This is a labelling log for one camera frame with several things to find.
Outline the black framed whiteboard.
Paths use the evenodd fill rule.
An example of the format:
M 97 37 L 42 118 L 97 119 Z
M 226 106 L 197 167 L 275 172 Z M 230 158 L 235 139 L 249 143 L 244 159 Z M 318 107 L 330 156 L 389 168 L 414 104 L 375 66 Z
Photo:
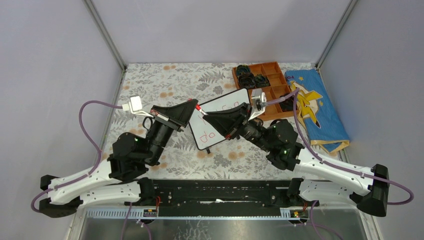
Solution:
M 242 103 L 247 103 L 248 101 L 248 90 L 242 88 L 208 100 L 199 106 L 205 112 L 216 112 L 235 108 Z M 193 112 L 189 120 L 189 127 L 196 147 L 200 151 L 209 149 L 210 147 L 225 140 L 225 138 L 219 134 L 215 128 L 203 119 L 203 115 L 199 110 L 195 110 Z

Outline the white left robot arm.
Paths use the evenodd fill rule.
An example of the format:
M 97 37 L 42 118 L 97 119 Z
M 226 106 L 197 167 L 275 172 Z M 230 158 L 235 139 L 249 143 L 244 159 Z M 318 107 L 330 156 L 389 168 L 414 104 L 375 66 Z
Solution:
M 188 125 L 197 105 L 196 99 L 189 99 L 175 106 L 155 105 L 144 111 L 141 98 L 131 97 L 120 109 L 150 120 L 146 135 L 124 132 L 112 144 L 108 158 L 98 158 L 94 166 L 65 177 L 44 175 L 40 179 L 41 193 L 31 202 L 32 210 L 62 218 L 96 204 L 152 204 L 154 187 L 145 173 L 160 163 L 172 134 Z

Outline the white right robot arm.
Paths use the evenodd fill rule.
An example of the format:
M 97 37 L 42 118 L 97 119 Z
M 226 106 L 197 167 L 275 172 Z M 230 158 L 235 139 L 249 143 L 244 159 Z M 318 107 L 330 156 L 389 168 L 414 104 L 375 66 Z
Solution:
M 304 201 L 338 201 L 375 216 L 387 215 L 389 170 L 386 166 L 358 166 L 327 158 L 297 141 L 298 133 L 286 119 L 278 119 L 265 128 L 252 119 L 252 107 L 243 103 L 235 108 L 207 112 L 202 118 L 227 140 L 242 137 L 266 152 L 266 159 L 276 168 L 324 178 L 324 187 L 313 181 L 295 180 L 287 191 L 287 201 L 299 206 Z

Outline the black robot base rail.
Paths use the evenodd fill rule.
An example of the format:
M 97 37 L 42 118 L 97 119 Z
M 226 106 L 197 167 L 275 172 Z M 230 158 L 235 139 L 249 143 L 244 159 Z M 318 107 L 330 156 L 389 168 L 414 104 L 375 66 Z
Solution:
M 302 179 L 289 180 L 152 180 L 142 178 L 107 185 L 85 194 L 95 205 L 124 204 L 157 208 L 160 218 L 279 217 L 282 209 L 306 210 Z

